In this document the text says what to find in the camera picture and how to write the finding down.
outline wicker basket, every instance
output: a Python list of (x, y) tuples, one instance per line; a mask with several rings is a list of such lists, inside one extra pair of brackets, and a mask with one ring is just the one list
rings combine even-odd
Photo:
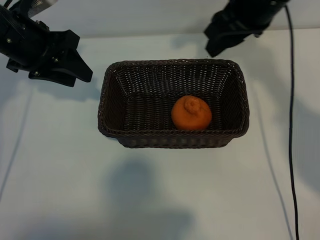
[[(174, 103), (193, 95), (208, 103), (206, 130), (177, 130)], [(244, 76), (230, 60), (179, 59), (122, 61), (105, 73), (98, 128), (128, 148), (218, 148), (249, 127)]]

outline orange fruit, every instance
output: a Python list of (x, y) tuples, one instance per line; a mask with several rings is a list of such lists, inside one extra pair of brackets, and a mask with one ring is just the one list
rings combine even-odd
[(205, 101), (187, 95), (176, 101), (171, 111), (171, 118), (179, 130), (204, 130), (212, 120), (212, 113)]

